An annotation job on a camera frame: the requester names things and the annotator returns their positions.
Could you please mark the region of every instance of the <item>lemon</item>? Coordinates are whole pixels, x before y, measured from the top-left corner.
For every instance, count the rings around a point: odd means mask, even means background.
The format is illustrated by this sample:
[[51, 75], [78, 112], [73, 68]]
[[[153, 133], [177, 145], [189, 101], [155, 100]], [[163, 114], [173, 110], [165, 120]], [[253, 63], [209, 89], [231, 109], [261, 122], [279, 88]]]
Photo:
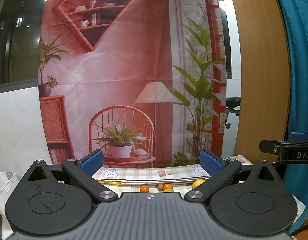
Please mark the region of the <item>lemon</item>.
[[174, 190], [172, 190], [171, 188], [166, 188], [163, 190], [163, 192], [174, 192]]
[[205, 180], [203, 180], [203, 179], [197, 179], [197, 180], [195, 180], [195, 181], [193, 182], [193, 184], [192, 184], [192, 188], [195, 188], [195, 187], [197, 187], [198, 185], [201, 185], [203, 182], [205, 182]]

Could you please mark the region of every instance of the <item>floor lamp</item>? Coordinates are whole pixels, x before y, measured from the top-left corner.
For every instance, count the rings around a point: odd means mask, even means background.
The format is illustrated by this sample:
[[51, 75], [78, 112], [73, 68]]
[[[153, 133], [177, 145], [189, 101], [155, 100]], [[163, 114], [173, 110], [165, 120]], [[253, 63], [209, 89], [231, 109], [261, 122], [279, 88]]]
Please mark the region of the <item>floor lamp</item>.
[[154, 133], [156, 134], [156, 104], [157, 103], [179, 103], [180, 101], [173, 96], [162, 82], [149, 82], [140, 93], [135, 103], [154, 104]]

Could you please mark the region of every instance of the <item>purple plant pot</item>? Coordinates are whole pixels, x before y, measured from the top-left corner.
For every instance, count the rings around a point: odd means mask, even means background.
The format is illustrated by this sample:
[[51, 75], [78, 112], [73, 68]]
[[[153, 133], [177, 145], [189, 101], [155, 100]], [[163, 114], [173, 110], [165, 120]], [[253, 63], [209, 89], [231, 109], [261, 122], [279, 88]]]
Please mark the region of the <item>purple plant pot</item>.
[[52, 92], [52, 87], [50, 83], [45, 83], [43, 85], [39, 85], [39, 97], [44, 98], [50, 96]]

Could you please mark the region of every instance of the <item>gray ribbed plate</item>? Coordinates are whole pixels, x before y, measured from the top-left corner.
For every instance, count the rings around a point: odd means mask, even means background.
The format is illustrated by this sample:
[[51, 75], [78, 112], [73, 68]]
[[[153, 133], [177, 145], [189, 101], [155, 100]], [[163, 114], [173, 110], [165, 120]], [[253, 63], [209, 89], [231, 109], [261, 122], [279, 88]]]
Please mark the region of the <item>gray ribbed plate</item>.
[[[13, 234], [9, 240], [36, 237]], [[179, 193], [130, 193], [112, 203], [99, 204], [80, 227], [45, 240], [255, 240], [218, 226], [199, 203], [184, 201]], [[262, 240], [290, 240], [287, 234]]]

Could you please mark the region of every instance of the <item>white plastic basket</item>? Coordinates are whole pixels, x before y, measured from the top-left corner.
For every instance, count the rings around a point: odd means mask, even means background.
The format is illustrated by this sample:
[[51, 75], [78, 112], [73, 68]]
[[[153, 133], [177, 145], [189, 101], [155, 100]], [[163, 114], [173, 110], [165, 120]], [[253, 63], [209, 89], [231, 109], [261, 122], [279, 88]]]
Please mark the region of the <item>white plastic basket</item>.
[[18, 182], [14, 172], [0, 172], [0, 214], [5, 218], [5, 204]]

